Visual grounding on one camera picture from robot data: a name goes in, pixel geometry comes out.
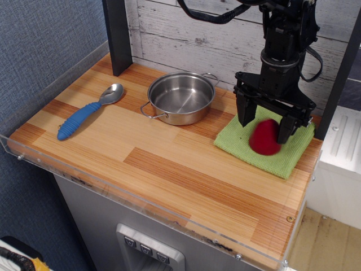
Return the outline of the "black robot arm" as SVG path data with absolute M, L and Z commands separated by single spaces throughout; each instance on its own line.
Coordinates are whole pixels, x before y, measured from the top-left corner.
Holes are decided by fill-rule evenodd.
M 319 62 L 321 56 L 310 45 L 317 40 L 315 1 L 245 1 L 257 5 L 263 15 L 265 46 L 261 51 L 261 73 L 238 72 L 235 77 L 238 120 L 246 126 L 254 120 L 258 106 L 281 116 L 278 144 L 312 120 L 316 104 L 298 86 L 300 80 L 315 81 L 302 74 L 306 54 Z

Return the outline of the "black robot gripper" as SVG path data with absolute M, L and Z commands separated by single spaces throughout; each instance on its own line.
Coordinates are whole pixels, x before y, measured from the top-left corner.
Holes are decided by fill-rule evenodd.
M 316 104 L 298 86 L 303 78 L 303 61 L 291 66 L 274 67 L 262 64 L 261 73 L 237 72 L 237 115 L 242 126 L 254 120 L 257 106 L 283 116 L 279 124 L 278 144 L 285 144 L 294 131 L 307 127 Z

